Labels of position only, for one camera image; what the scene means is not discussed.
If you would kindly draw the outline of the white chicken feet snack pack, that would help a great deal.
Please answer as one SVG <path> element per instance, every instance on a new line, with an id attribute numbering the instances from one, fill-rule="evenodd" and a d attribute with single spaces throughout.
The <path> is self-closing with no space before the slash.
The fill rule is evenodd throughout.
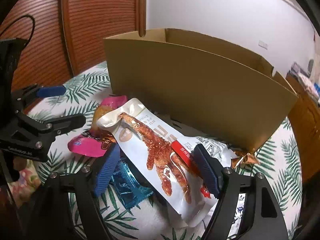
<path id="1" fill-rule="evenodd" d="M 217 199 L 204 187 L 193 149 L 202 144 L 223 167 L 230 167 L 236 155 L 226 144 L 183 135 L 137 98 L 103 115 L 97 126 L 113 134 L 133 165 L 189 227 L 197 226 L 212 212 Z"/>

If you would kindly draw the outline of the teal foil snack packet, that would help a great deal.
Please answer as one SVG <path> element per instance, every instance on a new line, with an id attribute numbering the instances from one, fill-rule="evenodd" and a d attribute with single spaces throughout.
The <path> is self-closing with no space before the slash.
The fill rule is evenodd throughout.
<path id="1" fill-rule="evenodd" d="M 127 210 L 137 206 L 153 194 L 151 188 L 143 186 L 137 181 L 124 159 L 120 159 L 117 163 L 111 177 L 111 184 L 120 202 Z"/>

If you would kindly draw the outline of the wooden louvered wardrobe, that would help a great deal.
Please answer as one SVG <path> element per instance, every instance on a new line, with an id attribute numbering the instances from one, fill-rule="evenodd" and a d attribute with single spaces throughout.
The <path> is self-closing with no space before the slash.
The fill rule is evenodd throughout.
<path id="1" fill-rule="evenodd" d="M 12 90 L 60 85 L 104 61 L 103 39 L 145 28 L 146 0 L 1 0 L 1 38 L 29 41 Z"/>

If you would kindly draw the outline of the wooden sideboard cabinet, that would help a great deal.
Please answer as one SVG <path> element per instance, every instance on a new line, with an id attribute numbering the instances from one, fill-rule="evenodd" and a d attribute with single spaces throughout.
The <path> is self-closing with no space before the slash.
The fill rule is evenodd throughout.
<path id="1" fill-rule="evenodd" d="M 319 172 L 319 108 L 293 75 L 288 73 L 286 80 L 298 94 L 288 118 L 299 150 L 302 181 L 306 183 Z"/>

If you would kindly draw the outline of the white wall switch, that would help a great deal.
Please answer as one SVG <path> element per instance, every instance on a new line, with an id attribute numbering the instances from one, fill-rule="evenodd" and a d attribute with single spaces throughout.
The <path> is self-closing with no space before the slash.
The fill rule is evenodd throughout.
<path id="1" fill-rule="evenodd" d="M 265 42 L 263 42 L 263 41 L 261 41 L 261 40 L 259 40 L 258 46 L 260 46 L 261 48 L 264 48 L 264 49 L 268 50 L 268 44 L 265 43 Z"/>

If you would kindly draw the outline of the floral bed sheet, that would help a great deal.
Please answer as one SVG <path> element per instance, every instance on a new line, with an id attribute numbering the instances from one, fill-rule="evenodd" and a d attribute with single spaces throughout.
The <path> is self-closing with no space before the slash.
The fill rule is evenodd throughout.
<path id="1" fill-rule="evenodd" d="M 13 161 L 14 171 L 18 171 L 18 180 L 9 183 L 9 188 L 17 207 L 28 202 L 31 195 L 41 185 L 32 160 L 16 157 Z"/>

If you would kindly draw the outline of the magenta small snack packet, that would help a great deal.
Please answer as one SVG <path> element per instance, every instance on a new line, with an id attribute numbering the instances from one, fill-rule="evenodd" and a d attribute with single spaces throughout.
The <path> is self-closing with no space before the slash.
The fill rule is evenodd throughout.
<path id="1" fill-rule="evenodd" d="M 85 131 L 74 137 L 67 144 L 67 147 L 73 153 L 98 158 L 102 157 L 114 142 L 116 140 L 109 132 L 94 137 L 89 131 Z"/>

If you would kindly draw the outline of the brown cardboard box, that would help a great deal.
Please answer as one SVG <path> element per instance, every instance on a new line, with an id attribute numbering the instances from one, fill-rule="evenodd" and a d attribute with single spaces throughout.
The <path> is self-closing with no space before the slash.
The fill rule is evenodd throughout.
<path id="1" fill-rule="evenodd" d="M 262 56 L 182 29 L 103 40 L 112 91 L 249 152 L 279 127 L 297 94 Z"/>

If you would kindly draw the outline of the folded floral cloth stack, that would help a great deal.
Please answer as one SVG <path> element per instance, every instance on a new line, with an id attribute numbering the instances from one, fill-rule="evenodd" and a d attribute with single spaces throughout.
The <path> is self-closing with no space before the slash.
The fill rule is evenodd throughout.
<path id="1" fill-rule="evenodd" d="M 304 74 L 299 73 L 298 74 L 298 81 L 299 83 L 303 86 L 304 90 L 309 93 L 311 96 L 316 98 L 317 100 L 319 99 L 319 94 L 314 87 L 314 84 L 311 82 L 311 80 L 306 77 Z"/>

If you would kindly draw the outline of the white blue snack pouch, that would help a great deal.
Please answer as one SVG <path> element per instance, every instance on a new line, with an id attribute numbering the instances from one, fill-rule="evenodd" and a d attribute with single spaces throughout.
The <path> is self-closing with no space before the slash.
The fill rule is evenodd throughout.
<path id="1" fill-rule="evenodd" d="M 244 205 L 245 205 L 245 200 L 246 200 L 246 194 L 245 193 L 240 193 L 238 195 L 238 201 L 236 204 L 235 208 L 235 213 L 233 216 L 233 220 L 231 223 L 231 228 L 228 233 L 227 239 L 235 239 L 235 237 L 238 234 L 239 228 L 240 228 L 240 223 L 242 220 L 242 215 L 244 211 Z"/>

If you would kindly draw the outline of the pink brown snack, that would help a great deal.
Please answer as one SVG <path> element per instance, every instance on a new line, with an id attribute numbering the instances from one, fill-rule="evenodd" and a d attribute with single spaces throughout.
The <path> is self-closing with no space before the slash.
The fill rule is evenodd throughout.
<path id="1" fill-rule="evenodd" d="M 97 126 L 97 121 L 100 119 L 103 115 L 105 115 L 108 112 L 111 112 L 118 107 L 122 106 L 124 103 L 127 102 L 127 96 L 109 96 L 107 98 L 104 98 L 104 100 L 101 102 L 101 104 L 96 108 L 93 120 L 91 124 L 91 128 L 89 130 L 90 134 L 94 137 L 100 137 L 100 128 Z"/>

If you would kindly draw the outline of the small white desk fan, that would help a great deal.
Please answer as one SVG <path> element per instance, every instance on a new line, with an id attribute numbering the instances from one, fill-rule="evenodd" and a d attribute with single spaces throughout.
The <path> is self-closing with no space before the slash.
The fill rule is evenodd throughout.
<path id="1" fill-rule="evenodd" d="M 312 69 L 313 69 L 313 64 L 314 64 L 314 60 L 310 59 L 309 62 L 308 62 L 308 76 L 311 76 L 311 72 L 312 72 Z"/>

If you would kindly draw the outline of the small gold brown candy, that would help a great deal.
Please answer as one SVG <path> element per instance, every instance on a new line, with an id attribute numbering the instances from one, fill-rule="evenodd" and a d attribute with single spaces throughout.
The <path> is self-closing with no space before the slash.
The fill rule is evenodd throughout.
<path id="1" fill-rule="evenodd" d="M 231 159 L 231 168 L 235 169 L 241 165 L 260 164 L 257 157 L 248 151 L 232 149 L 236 157 Z"/>

